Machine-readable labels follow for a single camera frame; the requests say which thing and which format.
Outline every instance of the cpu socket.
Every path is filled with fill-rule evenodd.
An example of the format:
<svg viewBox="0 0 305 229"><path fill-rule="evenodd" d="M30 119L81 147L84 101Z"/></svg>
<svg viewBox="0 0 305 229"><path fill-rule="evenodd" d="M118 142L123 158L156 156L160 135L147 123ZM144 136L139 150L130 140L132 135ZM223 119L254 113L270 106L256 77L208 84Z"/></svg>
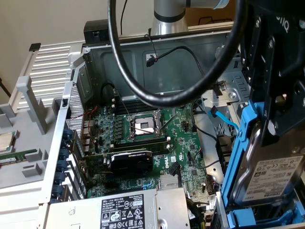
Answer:
<svg viewBox="0 0 305 229"><path fill-rule="evenodd" d="M160 110L150 113L132 115L130 117L129 139L135 140L136 137L143 135L150 135L149 137L159 137L160 128Z"/></svg>

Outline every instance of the green circuit board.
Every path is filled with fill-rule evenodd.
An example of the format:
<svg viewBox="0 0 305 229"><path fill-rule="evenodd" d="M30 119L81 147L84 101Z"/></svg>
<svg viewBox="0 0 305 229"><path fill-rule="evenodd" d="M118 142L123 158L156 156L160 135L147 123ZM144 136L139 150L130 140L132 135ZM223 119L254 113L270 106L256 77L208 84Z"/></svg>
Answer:
<svg viewBox="0 0 305 229"><path fill-rule="evenodd" d="M150 116L152 112L143 112L141 117ZM121 191L133 191L158 188L160 189L160 176L169 174L169 168L177 161L183 168L182 186L185 192L190 195L194 201L207 202L207 192L202 192L202 183L205 182L205 171L197 169L189 160L187 154L191 153L193 157L201 148L197 131L192 131L191 105L187 104L184 108L162 109L161 124L168 125L161 130L158 137L159 142L155 144L137 144L130 147L119 147L120 144L132 142L130 136L130 122L128 115L112 115L109 109L106 112L103 109L98 110L97 115L92 117L99 129L95 137L102 137L102 146L98 145L98 151L94 146L89 149L89 155L85 157L88 164L89 173L92 176L93 187L88 190L87 197L94 198L104 195L115 194ZM137 140L149 138L149 135L143 135ZM116 154L118 152L148 150L156 155L153 156L153 170L143 176L130 177L117 176L102 164L103 157ZM195 163L198 166L204 166L204 161L197 156Z"/></svg>

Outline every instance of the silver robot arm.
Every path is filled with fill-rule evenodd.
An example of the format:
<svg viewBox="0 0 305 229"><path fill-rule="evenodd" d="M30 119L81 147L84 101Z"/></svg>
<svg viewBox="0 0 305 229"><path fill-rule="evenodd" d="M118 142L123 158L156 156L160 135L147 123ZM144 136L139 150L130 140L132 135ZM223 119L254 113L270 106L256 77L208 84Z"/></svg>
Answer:
<svg viewBox="0 0 305 229"><path fill-rule="evenodd" d="M219 9L229 0L154 0L154 19L151 35L188 31L185 8Z"/></svg>

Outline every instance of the power supply label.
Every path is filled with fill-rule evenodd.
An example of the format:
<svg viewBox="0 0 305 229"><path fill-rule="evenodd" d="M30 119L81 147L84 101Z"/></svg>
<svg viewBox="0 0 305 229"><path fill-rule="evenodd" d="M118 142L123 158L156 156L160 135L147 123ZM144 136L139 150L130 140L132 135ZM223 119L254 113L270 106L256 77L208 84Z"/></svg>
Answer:
<svg viewBox="0 0 305 229"><path fill-rule="evenodd" d="M303 156L259 161L243 201L279 197L300 164Z"/></svg>
<svg viewBox="0 0 305 229"><path fill-rule="evenodd" d="M102 200L101 229L145 229L143 194Z"/></svg>

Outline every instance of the white wall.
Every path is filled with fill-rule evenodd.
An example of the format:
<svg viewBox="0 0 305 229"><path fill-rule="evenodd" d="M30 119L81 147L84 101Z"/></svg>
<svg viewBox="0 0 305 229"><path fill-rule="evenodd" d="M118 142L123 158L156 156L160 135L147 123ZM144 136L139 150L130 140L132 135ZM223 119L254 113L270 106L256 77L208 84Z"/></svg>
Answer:
<svg viewBox="0 0 305 229"><path fill-rule="evenodd" d="M117 0L117 22L125 0ZM0 0L0 77L12 92L30 44L83 40L86 21L106 19L107 0ZM147 31L153 0L128 0L123 34ZM0 89L0 104L8 97Z"/></svg>

